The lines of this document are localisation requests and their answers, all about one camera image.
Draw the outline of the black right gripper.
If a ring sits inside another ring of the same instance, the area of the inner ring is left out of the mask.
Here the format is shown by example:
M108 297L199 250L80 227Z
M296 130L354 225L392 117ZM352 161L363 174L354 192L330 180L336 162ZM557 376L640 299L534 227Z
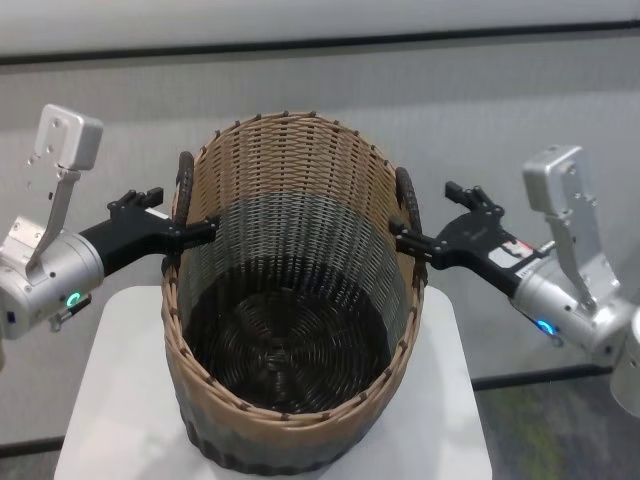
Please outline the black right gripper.
M539 264L545 255L502 227L503 208L480 186L465 189L448 181L444 193L448 200L471 212L449 222L435 240L392 217L388 230L395 240L395 250L428 261L437 270L466 268L512 298L527 269Z

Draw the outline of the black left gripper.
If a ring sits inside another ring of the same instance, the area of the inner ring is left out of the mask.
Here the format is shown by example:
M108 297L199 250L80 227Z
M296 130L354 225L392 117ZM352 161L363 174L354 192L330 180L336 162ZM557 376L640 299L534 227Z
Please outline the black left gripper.
M79 233L97 252L105 276L148 255L184 251L215 241L220 223L217 216L180 226L148 210L163 201L162 187L146 192L129 190L107 204L109 219Z

